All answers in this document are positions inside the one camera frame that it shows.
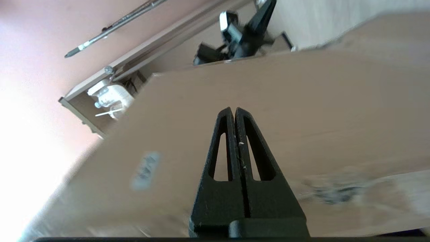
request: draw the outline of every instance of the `cardboard box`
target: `cardboard box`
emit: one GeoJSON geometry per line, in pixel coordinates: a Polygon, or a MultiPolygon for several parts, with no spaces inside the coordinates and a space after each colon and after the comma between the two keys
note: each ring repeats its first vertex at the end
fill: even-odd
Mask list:
{"type": "Polygon", "coordinates": [[[381,16],[320,50],[153,76],[28,237],[187,236],[228,106],[254,116],[311,236],[429,226],[429,22],[381,16]],[[148,159],[157,166],[139,180],[148,159]]]}

